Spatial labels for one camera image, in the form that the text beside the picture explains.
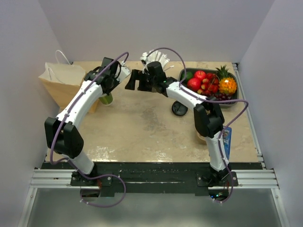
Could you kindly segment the green paper coffee cup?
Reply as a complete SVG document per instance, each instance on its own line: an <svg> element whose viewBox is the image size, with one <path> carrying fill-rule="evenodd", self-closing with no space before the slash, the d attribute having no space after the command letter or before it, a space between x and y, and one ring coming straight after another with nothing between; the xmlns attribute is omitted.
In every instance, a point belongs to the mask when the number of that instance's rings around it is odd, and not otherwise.
<svg viewBox="0 0 303 227"><path fill-rule="evenodd" d="M101 97L99 97L98 99L103 105L111 105L113 102L113 96L111 93L104 94Z"/></svg>

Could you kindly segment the black coffee cup lid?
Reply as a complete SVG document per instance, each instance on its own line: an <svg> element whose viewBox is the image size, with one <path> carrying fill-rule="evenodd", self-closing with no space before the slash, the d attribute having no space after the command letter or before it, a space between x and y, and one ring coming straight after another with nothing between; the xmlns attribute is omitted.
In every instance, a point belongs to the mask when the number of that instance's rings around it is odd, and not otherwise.
<svg viewBox="0 0 303 227"><path fill-rule="evenodd" d="M188 112L188 108L178 101L172 104L171 110L174 115L179 117L184 116Z"/></svg>

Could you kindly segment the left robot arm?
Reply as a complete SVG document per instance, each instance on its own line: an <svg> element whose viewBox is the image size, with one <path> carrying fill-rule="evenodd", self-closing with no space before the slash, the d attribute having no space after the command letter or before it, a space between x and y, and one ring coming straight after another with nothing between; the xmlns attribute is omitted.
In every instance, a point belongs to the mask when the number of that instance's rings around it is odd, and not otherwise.
<svg viewBox="0 0 303 227"><path fill-rule="evenodd" d="M93 171L94 162L83 150L84 139L79 127L91 106L99 98L109 96L130 73L125 61L105 57L100 66L85 75L70 103L56 117L46 119L45 135L51 164L58 163L53 159L53 154L57 153L82 172L81 179L86 185L98 181L98 174Z"/></svg>

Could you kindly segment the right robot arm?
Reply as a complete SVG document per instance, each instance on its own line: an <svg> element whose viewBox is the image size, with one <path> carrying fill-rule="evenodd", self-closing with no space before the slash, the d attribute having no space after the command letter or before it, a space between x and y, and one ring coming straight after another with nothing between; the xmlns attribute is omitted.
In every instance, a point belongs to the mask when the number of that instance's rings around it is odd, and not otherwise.
<svg viewBox="0 0 303 227"><path fill-rule="evenodd" d="M132 70L125 89L156 92L178 101L193 111L196 131L205 138L210 156L211 181L217 186L228 180L229 160L224 151L222 139L224 117L220 106L180 85L173 77L167 77L159 62L148 63L143 70Z"/></svg>

